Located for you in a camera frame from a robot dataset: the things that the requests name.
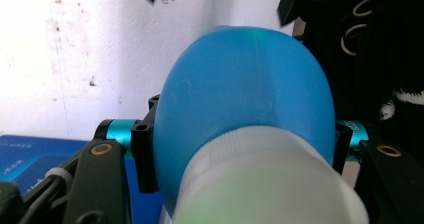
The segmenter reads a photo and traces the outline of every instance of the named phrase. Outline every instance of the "black cable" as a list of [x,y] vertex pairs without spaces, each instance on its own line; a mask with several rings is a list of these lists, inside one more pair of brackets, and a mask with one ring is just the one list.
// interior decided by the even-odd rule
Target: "black cable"
[[42,209],[47,201],[57,193],[57,191],[62,187],[63,181],[61,178],[56,177],[52,184],[35,200],[28,208],[28,211],[19,221],[19,224],[29,224],[33,223],[33,218],[37,213]]

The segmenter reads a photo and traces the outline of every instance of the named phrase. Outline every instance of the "screw hole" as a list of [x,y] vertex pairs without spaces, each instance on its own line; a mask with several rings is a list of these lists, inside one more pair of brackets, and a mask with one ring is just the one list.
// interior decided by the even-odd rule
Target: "screw hole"
[[148,126],[147,125],[138,125],[135,129],[137,131],[145,131],[147,130]]
[[92,211],[87,212],[78,218],[77,224],[107,224],[106,216],[103,212]]
[[112,150],[112,145],[108,143],[103,143],[91,148],[91,154],[95,156],[100,156],[105,153],[108,153],[110,150]]
[[387,145],[379,145],[377,150],[390,157],[400,157],[402,155],[398,149]]

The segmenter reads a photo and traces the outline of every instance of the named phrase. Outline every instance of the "white plastic component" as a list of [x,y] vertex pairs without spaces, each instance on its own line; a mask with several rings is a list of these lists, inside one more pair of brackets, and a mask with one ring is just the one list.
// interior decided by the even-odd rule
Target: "white plastic component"
[[184,173],[180,223],[368,223],[363,203],[320,155],[288,131],[240,128],[204,145]]
[[66,169],[61,167],[54,167],[46,173],[45,177],[48,176],[58,176],[62,178],[66,184],[66,190],[69,192],[69,190],[71,189],[73,178],[72,175]]

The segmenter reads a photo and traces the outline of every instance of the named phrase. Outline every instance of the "blue plastic dome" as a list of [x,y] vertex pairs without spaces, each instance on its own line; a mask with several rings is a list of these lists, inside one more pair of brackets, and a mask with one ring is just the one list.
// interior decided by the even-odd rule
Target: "blue plastic dome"
[[253,125],[288,130],[332,163],[333,102],[312,54],[277,31],[216,29],[181,55],[156,112],[156,175],[171,215],[185,167],[196,151],[223,133]]

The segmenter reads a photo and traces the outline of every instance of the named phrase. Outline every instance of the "white wall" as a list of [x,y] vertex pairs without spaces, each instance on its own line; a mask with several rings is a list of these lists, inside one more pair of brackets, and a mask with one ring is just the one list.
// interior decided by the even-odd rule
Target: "white wall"
[[0,0],[0,135],[88,140],[104,119],[141,119],[201,33],[280,30],[278,2]]

